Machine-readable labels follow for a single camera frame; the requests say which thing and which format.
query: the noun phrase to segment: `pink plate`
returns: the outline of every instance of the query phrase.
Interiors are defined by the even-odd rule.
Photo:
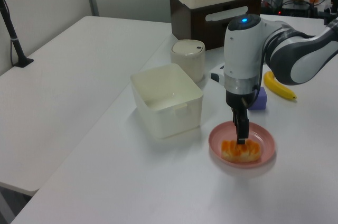
[[[222,158],[221,144],[223,140],[236,140],[236,127],[232,121],[216,126],[209,135],[209,146],[212,152],[227,165],[233,167],[250,168],[260,166],[271,159],[275,153],[275,141],[271,134],[263,127],[251,123],[249,125],[249,139],[260,144],[261,157],[254,162],[228,162]]]

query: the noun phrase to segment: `cup lid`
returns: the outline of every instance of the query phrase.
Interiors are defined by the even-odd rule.
[[[204,43],[198,40],[179,40],[172,47],[172,52],[181,55],[194,56],[199,55],[205,50]]]

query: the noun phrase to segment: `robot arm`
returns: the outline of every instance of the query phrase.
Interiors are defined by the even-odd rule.
[[[224,40],[223,72],[237,143],[244,144],[249,135],[247,109],[258,96],[264,61],[279,82],[297,85],[311,80],[337,53],[338,19],[314,37],[258,15],[233,19]]]

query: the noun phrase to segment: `black stand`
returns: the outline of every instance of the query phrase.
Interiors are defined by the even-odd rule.
[[[5,0],[0,0],[0,11],[2,14],[2,18],[4,19],[4,22],[6,24],[7,30],[10,34],[12,43],[14,45],[14,48],[16,50],[17,56],[18,56],[18,62],[16,64],[14,64],[15,67],[26,67],[28,64],[32,63],[34,60],[33,59],[29,59],[26,58],[26,56],[24,55],[21,45],[19,43],[19,40],[16,36],[15,30],[14,30],[14,26],[13,23],[11,21],[10,18],[10,14],[7,10],[6,4],[5,4]]]

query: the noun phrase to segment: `white cup with lid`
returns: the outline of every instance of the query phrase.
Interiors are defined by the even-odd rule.
[[[205,64],[205,45],[198,40],[179,40],[170,51],[171,62],[178,64],[195,82],[203,79]]]

